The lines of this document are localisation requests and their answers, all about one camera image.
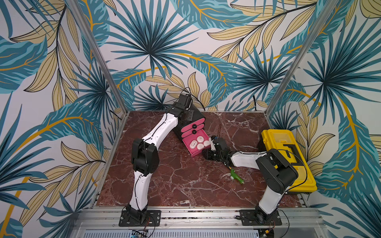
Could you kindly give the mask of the pink drawer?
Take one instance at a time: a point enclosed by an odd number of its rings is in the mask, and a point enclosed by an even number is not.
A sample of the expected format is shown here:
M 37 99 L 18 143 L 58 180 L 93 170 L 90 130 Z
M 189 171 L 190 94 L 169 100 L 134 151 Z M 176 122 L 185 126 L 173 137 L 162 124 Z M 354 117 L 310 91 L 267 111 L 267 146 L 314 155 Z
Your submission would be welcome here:
M 186 138 L 190 135 L 196 134 L 198 131 L 202 130 L 204 128 L 205 124 L 199 125 L 196 129 L 189 130 L 185 133 L 182 133 L 181 137 Z
M 182 141 L 192 157 L 200 154 L 204 149 L 211 148 L 209 136 L 204 130 L 190 133 L 190 135 L 183 138 Z
M 181 129 L 181 132 L 182 133 L 185 133 L 189 130 L 192 130 L 192 129 L 196 129 L 199 125 L 203 124 L 205 122 L 205 118 L 201 118 L 195 122 L 191 122 L 190 124 L 184 126 L 182 129 Z

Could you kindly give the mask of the white oval earphone case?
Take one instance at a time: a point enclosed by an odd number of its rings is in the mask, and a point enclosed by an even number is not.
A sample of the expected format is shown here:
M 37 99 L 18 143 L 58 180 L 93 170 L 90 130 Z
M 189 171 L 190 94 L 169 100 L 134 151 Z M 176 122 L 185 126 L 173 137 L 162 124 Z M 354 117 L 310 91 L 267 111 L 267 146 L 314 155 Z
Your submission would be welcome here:
M 198 145 L 198 141 L 197 140 L 193 140 L 191 143 L 190 143 L 190 149 L 195 149 Z

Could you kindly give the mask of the black drawer cabinet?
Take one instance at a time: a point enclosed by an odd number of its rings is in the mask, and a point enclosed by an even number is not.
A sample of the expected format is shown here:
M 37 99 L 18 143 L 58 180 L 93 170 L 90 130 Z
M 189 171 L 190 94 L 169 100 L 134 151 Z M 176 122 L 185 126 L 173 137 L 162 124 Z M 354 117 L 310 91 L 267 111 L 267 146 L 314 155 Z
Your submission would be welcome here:
M 179 140 L 196 135 L 205 126 L 205 116 L 193 104 L 178 119 L 178 125 L 173 129 L 173 132 Z

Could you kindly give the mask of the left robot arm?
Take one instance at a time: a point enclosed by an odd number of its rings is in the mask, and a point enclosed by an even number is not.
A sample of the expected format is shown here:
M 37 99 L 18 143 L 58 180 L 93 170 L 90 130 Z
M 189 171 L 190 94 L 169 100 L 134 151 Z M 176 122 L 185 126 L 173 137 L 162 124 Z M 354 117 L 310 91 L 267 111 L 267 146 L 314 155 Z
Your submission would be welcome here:
M 188 125 L 191 116 L 198 109 L 194 105 L 187 107 L 175 103 L 170 106 L 157 125 L 141 139 L 135 139 L 132 145 L 132 165 L 134 170 L 134 188 L 128 208 L 138 213 L 147 210 L 150 179 L 159 166 L 158 149 L 167 135 L 181 124 Z

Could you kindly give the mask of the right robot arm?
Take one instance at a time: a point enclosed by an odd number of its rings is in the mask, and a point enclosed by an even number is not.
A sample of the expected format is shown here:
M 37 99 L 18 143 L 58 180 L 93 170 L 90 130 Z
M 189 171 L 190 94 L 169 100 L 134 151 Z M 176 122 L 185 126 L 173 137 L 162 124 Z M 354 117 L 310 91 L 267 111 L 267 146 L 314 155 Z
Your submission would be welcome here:
M 259 170 L 266 182 L 265 193 L 256 206 L 256 213 L 263 219 L 272 215 L 288 189 L 298 178 L 298 172 L 277 150 L 242 152 L 230 149 L 226 141 L 217 136 L 209 139 L 209 148 L 202 150 L 206 160 L 217 161 L 227 168 L 245 167 Z

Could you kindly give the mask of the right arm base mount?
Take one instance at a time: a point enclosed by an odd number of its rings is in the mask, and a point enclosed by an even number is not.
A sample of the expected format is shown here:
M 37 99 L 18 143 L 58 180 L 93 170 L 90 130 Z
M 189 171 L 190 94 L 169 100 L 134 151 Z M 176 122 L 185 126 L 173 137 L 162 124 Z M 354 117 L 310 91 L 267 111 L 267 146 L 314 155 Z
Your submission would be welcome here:
M 239 210 L 239 218 L 243 226 L 280 226 L 282 221 L 278 210 L 266 214 L 261 210 Z

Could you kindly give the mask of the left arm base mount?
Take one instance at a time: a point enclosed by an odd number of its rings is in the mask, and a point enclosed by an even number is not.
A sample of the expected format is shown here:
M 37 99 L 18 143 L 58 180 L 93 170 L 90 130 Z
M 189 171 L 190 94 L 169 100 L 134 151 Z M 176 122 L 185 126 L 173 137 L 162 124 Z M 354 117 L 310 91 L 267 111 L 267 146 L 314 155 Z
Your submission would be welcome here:
M 161 210 L 147 210 L 137 212 L 135 210 L 122 211 L 119 227 L 157 227 L 161 221 Z

